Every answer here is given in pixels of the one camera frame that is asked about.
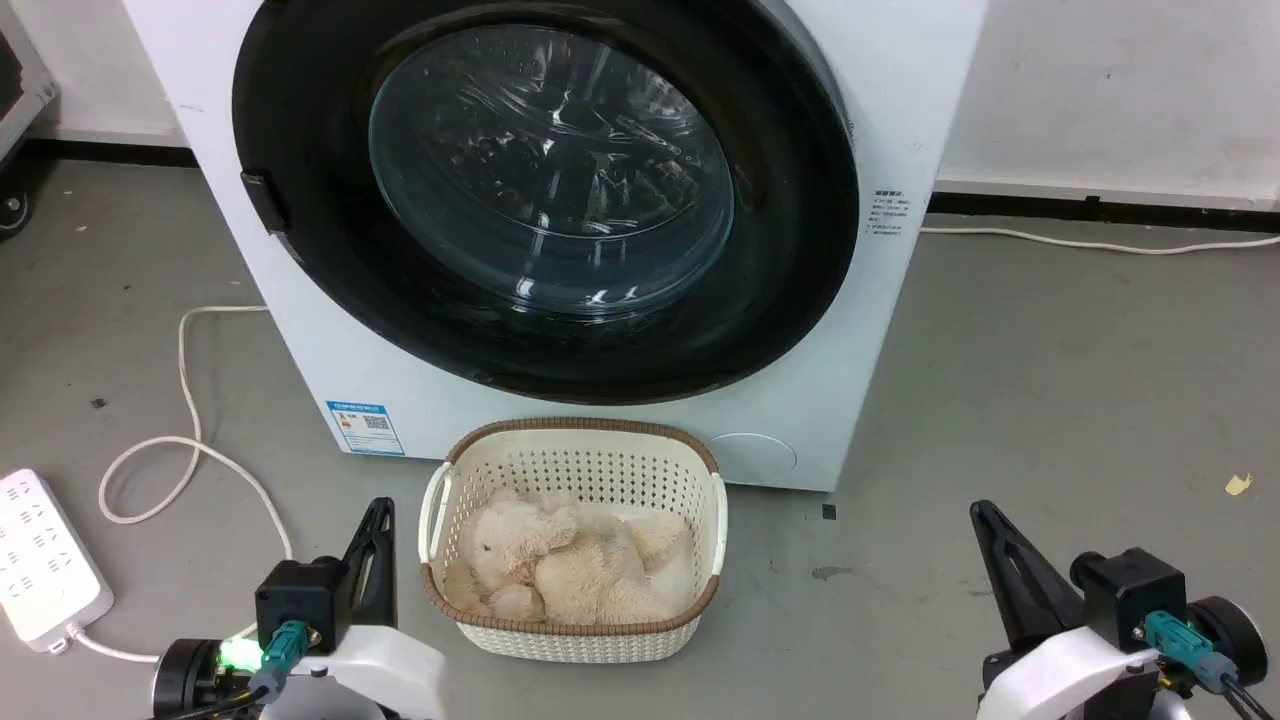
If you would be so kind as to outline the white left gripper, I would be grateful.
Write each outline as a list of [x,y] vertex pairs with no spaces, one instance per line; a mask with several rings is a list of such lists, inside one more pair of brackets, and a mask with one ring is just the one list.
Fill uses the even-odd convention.
[[396,506],[366,507],[343,555],[346,635],[307,655],[259,720],[445,720],[445,657],[397,625]]

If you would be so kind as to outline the white front-load washing machine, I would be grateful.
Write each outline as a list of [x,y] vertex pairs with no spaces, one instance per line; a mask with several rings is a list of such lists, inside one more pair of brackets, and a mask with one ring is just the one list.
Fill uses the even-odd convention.
[[[463,437],[492,423],[641,421],[700,441],[727,482],[831,492],[849,460],[989,0],[758,3],[800,42],[838,100],[859,178],[850,268],[826,314],[771,365],[701,395],[603,406],[466,380],[347,313],[301,268],[283,237],[266,229],[241,179],[232,86],[264,0],[123,0],[253,281],[343,451],[326,401],[383,405],[404,457],[439,462]],[[911,197],[904,234],[861,232],[876,190]]]

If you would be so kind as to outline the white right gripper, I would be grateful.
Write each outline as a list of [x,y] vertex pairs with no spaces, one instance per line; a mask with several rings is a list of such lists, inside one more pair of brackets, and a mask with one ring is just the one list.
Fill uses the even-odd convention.
[[986,660],[975,720],[1087,720],[1088,707],[1102,717],[1105,702],[1139,694],[1148,680],[1152,700],[1119,717],[1166,720],[1158,653],[1146,629],[1133,628],[1137,651],[1129,653],[1088,626],[1078,628],[1082,597],[1004,511],[975,501],[969,515],[1011,650]]

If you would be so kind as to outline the black round glass washer door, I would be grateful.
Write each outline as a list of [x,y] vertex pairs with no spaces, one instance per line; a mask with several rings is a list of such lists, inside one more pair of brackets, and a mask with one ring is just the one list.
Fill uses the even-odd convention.
[[758,0],[264,0],[232,110],[310,278],[513,395],[730,386],[810,332],[856,243],[838,100]]

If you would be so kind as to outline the cream perforated laundry basket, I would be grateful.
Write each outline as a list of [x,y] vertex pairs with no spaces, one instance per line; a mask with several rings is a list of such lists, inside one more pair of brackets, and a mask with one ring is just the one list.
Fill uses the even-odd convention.
[[[462,525],[500,489],[571,493],[626,519],[680,515],[690,548],[648,579],[677,614],[660,623],[561,625],[453,607],[442,587]],[[695,634],[721,583],[727,529],[719,468],[689,433],[641,421],[538,418],[480,427],[449,451],[422,497],[419,557],[430,601],[486,652],[561,664],[640,664],[673,656]]]

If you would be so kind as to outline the grey wheeled cart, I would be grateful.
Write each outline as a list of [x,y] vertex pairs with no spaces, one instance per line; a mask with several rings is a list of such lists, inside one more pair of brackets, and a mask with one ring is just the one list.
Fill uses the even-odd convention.
[[15,169],[35,122],[59,95],[12,0],[0,0],[0,241],[19,234],[32,200]]

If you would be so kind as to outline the small printed warning label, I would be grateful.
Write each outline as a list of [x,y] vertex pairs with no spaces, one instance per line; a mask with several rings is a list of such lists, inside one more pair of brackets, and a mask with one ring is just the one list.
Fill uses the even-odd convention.
[[872,237],[899,237],[913,217],[913,199],[901,190],[876,190],[864,213],[861,232]]

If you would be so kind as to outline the blue energy label sticker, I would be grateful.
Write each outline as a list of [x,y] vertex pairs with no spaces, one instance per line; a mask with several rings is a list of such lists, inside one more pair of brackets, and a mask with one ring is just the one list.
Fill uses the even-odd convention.
[[406,452],[387,409],[376,404],[326,401],[335,432],[347,452],[404,457]]

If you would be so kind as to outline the beige plush toy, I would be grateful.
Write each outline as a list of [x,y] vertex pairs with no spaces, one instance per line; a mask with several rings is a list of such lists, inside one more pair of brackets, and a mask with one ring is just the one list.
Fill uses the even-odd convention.
[[500,489],[463,523],[442,593],[461,611],[518,623],[660,623],[677,609],[648,579],[689,548],[673,512],[626,519],[571,493]]

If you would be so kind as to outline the white power strip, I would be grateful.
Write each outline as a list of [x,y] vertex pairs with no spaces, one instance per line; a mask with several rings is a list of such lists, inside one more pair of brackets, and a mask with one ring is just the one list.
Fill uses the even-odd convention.
[[0,479],[0,609],[17,637],[61,653],[114,600],[45,480],[28,468]]

